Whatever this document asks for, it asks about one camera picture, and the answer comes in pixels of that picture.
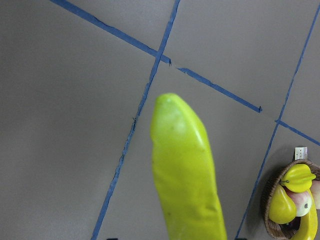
gray surface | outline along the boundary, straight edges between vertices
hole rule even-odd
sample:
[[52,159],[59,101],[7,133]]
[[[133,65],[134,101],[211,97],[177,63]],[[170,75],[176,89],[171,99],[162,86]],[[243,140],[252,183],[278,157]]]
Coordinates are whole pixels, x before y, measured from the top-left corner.
[[[174,3],[71,2],[155,50]],[[155,98],[166,92],[183,97],[207,128],[228,239],[234,239],[318,4],[181,1],[164,52],[172,66],[159,64],[99,240],[168,239],[149,137]],[[50,1],[3,1],[0,15],[0,239],[90,239],[155,59]],[[319,42],[318,20],[282,118],[316,141]],[[296,146],[307,146],[320,165],[319,145],[280,125],[240,237],[271,239],[259,197]]]

fake fruit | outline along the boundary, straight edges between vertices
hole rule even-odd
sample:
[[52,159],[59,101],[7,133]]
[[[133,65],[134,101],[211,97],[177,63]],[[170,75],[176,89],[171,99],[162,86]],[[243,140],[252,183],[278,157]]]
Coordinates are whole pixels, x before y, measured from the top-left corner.
[[285,192],[295,204],[297,217],[302,217],[310,211],[312,198],[308,191],[297,193],[286,189]]
[[312,180],[316,175],[311,173],[311,170],[306,164],[293,165],[281,178],[280,184],[286,186],[289,190],[295,193],[303,193],[312,185]]
[[313,180],[310,187],[315,208],[320,209],[320,181]]
[[[311,199],[313,201],[312,194],[310,190],[307,190],[311,195]],[[310,211],[301,217],[300,227],[299,230],[293,235],[290,240],[313,240],[317,234],[318,229],[318,217],[317,217],[317,210],[316,205],[312,204]]]
[[170,240],[227,240],[206,129],[178,95],[156,99],[152,172]]
[[294,201],[286,194],[284,188],[278,184],[274,190],[269,207],[269,218],[277,224],[291,222],[297,213]]

wicker basket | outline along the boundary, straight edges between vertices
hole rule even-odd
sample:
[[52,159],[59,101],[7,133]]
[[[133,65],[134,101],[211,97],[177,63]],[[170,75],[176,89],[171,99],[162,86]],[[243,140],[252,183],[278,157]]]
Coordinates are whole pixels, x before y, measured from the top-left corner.
[[320,181],[320,166],[315,165],[311,161],[308,161],[306,159],[294,160],[292,163],[279,169],[269,178],[261,196],[260,207],[261,207],[261,212],[264,218],[264,225],[265,225],[266,231],[274,239],[289,240],[297,232],[297,230],[288,229],[285,227],[284,224],[278,224],[269,219],[269,207],[270,207],[271,198],[275,192],[275,189],[279,184],[281,178],[295,164],[308,165],[311,169],[311,172],[316,175],[316,178],[314,180]]

artificial fruit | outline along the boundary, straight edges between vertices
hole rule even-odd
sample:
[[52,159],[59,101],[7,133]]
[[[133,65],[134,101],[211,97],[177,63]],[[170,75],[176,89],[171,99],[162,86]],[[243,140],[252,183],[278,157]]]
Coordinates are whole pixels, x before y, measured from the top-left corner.
[[312,197],[308,191],[293,192],[289,189],[285,189],[286,194],[293,200],[296,207],[296,217],[302,217],[306,215],[312,206]]
[[291,222],[297,213],[294,201],[287,195],[285,189],[278,184],[274,190],[269,206],[269,218],[277,224]]
[[312,180],[316,175],[311,173],[308,165],[299,163],[293,165],[281,178],[280,184],[286,186],[289,190],[295,193],[303,193],[310,189]]

plastic banana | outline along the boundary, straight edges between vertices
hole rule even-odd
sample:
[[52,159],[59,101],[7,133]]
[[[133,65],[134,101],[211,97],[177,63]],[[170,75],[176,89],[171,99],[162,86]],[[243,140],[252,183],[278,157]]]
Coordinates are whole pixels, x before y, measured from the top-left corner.
[[206,129],[178,95],[156,100],[152,172],[170,240],[226,240]]

